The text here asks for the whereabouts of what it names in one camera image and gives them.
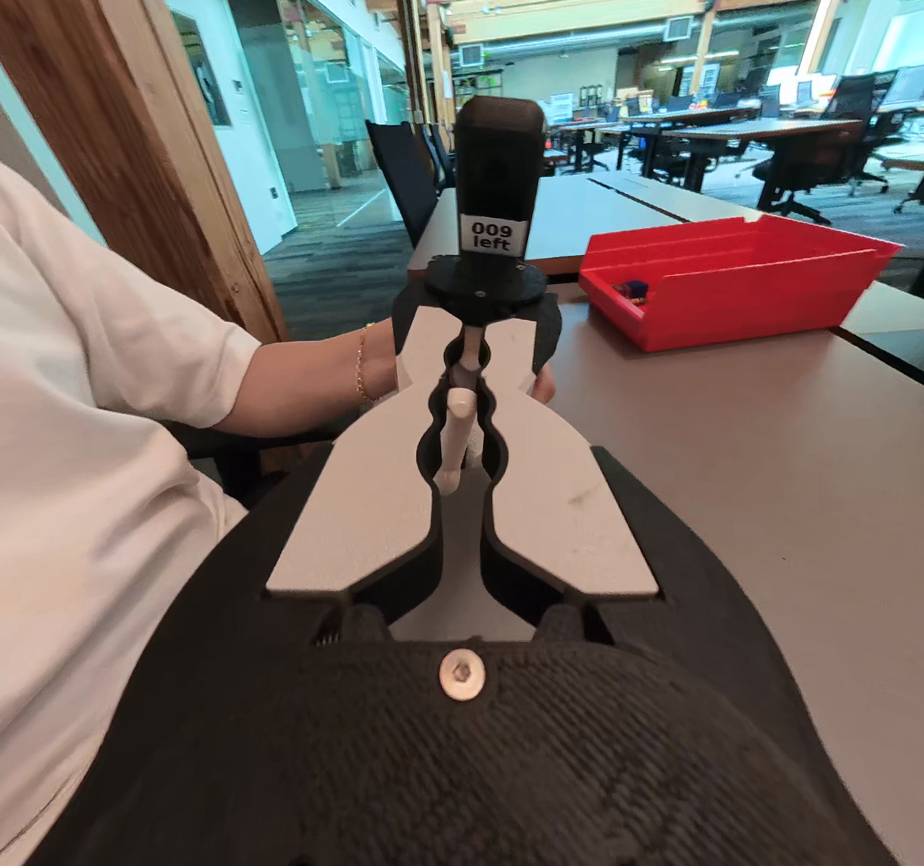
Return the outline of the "wooden pillar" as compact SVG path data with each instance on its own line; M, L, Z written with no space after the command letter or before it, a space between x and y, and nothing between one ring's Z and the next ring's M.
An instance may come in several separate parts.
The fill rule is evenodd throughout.
M1 55L112 250L260 341L290 338L164 0L1 0Z

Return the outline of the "person's left hand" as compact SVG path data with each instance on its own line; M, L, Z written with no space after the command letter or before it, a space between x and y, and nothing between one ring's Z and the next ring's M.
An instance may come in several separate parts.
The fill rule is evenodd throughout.
M370 323L360 331L355 377L357 392L365 403L396 391L397 354L390 318Z

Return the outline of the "person's left forearm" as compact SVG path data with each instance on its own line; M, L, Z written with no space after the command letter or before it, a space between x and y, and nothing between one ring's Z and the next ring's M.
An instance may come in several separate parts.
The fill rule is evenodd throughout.
M357 392L360 331L254 352L237 398L214 429L260 437L304 433L365 403Z

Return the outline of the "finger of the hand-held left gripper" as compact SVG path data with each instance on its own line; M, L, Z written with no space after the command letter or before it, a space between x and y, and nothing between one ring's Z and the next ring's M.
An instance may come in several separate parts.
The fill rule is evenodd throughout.
M462 322L444 309L419 306L397 354L398 393L432 392L445 374L446 351L462 332Z
M514 392L526 394L533 390L536 373L533 359L536 322L509 318L488 325L484 341L490 354L482 368L482 381L493 398L504 398Z

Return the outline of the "grey desk with wooden edge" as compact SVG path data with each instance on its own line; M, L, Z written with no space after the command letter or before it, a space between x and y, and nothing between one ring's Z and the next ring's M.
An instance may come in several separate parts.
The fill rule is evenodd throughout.
M737 205L624 171L544 178L526 260L546 275L572 275L595 235L742 215Z

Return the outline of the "red plastic bin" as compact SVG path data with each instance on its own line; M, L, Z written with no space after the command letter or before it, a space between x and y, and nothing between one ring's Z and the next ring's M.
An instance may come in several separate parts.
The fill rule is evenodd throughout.
M901 244L762 215L593 236L578 282L643 352L842 324Z

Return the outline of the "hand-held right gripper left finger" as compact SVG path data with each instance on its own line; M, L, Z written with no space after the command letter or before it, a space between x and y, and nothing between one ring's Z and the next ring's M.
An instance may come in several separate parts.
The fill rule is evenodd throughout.
M271 571L270 595L356 595L424 546L435 529L440 380L419 375L341 434Z

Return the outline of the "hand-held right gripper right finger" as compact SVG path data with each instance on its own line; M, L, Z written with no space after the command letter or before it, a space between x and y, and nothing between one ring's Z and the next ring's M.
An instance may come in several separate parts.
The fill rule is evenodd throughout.
M481 579L502 605L650 599L660 589L587 440L526 391L481 376L488 479Z

